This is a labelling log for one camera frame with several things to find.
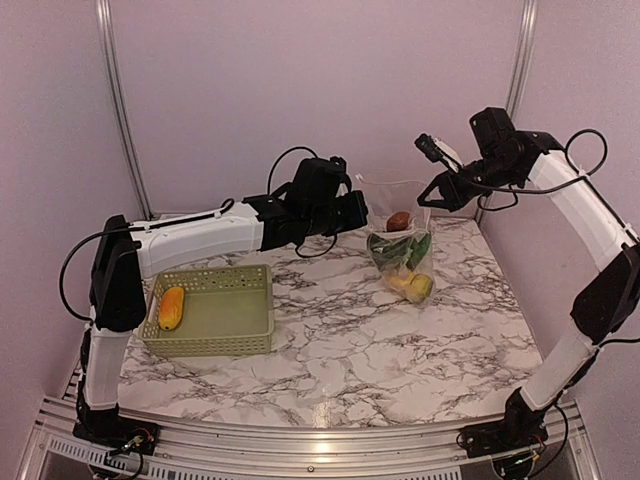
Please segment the brown potato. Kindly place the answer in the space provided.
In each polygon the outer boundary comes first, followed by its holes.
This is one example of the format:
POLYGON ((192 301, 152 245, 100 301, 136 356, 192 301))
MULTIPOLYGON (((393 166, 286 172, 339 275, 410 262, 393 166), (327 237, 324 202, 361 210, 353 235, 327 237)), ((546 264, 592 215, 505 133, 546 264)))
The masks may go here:
POLYGON ((396 212, 386 221, 387 232, 399 232, 409 228, 411 215, 407 211, 396 212))

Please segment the clear zip top bag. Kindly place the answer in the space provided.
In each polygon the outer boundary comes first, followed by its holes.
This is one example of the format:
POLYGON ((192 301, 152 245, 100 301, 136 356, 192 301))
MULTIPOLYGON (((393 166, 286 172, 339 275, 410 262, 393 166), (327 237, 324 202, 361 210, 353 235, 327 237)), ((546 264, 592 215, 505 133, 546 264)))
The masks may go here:
POLYGON ((356 176, 368 208, 366 249, 385 284, 414 305, 434 286, 431 210, 418 205, 426 188, 420 180, 390 175, 356 176))

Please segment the green white bok choy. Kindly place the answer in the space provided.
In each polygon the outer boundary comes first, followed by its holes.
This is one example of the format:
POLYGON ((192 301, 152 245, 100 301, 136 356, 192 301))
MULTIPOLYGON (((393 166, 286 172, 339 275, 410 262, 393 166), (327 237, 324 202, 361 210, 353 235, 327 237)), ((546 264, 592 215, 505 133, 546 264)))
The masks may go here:
POLYGON ((407 269, 415 271, 431 249, 430 232, 419 231, 417 235, 384 238, 371 233, 366 242, 369 255, 381 272, 407 269))

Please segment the yellow lemon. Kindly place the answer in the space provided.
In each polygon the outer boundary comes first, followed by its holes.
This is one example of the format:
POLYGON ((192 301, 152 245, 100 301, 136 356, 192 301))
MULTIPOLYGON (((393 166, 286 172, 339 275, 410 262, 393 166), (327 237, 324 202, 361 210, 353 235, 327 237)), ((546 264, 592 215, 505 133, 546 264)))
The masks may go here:
POLYGON ((388 277, 388 284, 396 291, 405 292, 406 289, 411 285, 414 277, 415 274, 411 271, 409 271, 405 275, 390 275, 388 277))

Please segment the beige perforated plastic basket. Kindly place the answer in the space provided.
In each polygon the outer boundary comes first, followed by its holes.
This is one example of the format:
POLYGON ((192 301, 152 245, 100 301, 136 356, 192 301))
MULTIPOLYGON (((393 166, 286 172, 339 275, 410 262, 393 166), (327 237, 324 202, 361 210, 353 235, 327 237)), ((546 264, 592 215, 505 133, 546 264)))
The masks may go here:
POLYGON ((257 264, 159 274, 138 337, 164 358, 242 357, 270 353, 273 332, 271 270, 257 264), (163 298, 174 288, 184 292, 182 317, 168 330, 159 317, 163 298))

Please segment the orange yellow mango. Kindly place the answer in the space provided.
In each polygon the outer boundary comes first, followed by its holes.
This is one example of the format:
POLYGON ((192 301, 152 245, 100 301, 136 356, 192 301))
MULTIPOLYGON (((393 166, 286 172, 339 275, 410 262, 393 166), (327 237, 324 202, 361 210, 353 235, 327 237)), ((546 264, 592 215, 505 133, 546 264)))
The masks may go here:
POLYGON ((161 298, 158 310, 158 325, 164 331, 176 329, 183 318, 185 290, 182 287, 171 287, 161 298))

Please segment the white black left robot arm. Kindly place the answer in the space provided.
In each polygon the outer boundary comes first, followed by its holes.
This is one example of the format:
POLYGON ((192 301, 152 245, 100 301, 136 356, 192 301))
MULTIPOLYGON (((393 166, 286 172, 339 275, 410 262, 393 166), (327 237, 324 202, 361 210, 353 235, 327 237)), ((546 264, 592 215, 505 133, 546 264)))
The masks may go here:
POLYGON ((227 199, 214 210, 156 221, 110 217, 72 249, 99 242, 90 272, 90 312, 72 314, 87 324, 74 437, 142 454, 155 448, 158 425, 121 416, 118 405, 124 353, 147 314, 144 280, 218 255, 300 247, 316 235, 336 239, 365 226, 367 213, 346 161, 311 153, 292 181, 240 201, 227 199))

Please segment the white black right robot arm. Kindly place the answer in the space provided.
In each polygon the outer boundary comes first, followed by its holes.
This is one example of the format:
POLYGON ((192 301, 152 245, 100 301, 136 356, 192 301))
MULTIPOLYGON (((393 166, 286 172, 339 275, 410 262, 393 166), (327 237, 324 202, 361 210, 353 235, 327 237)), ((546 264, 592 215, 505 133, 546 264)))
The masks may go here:
POLYGON ((487 107, 469 124, 480 157, 462 164, 443 141, 426 133, 415 147, 444 166, 417 198, 421 207, 456 212, 490 193, 548 198, 589 254, 595 277, 573 300, 569 325, 541 366, 506 400, 502 416, 463 427, 470 458, 523 449, 548 437, 547 411, 589 372, 639 303, 639 235, 571 160, 552 134, 521 130, 503 108, 487 107))

